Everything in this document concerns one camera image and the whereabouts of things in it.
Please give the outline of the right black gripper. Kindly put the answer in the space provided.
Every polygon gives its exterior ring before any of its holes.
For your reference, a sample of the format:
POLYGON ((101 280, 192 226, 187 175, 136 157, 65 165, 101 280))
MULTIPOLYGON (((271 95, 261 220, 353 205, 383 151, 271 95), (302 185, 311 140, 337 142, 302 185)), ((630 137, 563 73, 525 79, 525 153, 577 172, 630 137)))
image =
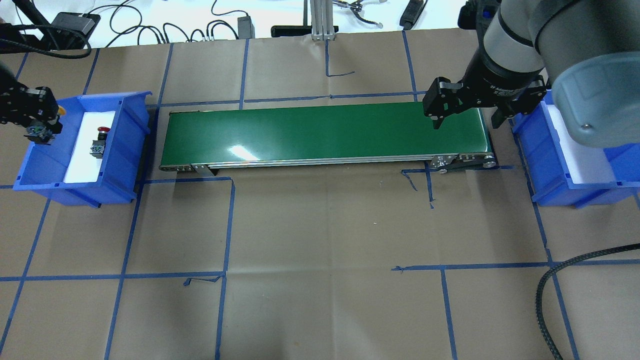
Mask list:
POLYGON ((487 50, 479 47, 457 82, 436 77, 423 98, 423 114, 439 130, 446 117, 470 109, 496 107, 492 128, 517 114, 529 114, 547 95, 544 63, 534 50, 487 50))

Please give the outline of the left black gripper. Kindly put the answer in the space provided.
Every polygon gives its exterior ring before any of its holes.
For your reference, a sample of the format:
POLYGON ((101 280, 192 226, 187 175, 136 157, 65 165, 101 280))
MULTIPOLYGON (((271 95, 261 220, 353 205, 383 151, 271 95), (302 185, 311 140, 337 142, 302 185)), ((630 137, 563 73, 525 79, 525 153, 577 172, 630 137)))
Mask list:
POLYGON ((58 105, 52 90, 46 86, 28 88, 20 82, 1 84, 0 121, 2 125, 12 123, 24 128, 36 122, 54 135, 60 134, 63 125, 60 117, 63 110, 58 105))

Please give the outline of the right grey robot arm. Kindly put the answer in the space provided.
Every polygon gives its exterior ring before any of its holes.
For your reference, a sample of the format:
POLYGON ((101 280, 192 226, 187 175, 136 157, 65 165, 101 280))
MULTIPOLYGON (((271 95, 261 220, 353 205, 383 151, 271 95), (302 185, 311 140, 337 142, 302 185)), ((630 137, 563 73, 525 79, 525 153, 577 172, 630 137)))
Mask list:
POLYGON ((492 126, 532 112, 547 92, 569 136, 593 148, 640 138, 640 3, 637 0, 467 0, 458 27, 478 47, 461 80, 437 77, 423 113, 496 108, 492 126))

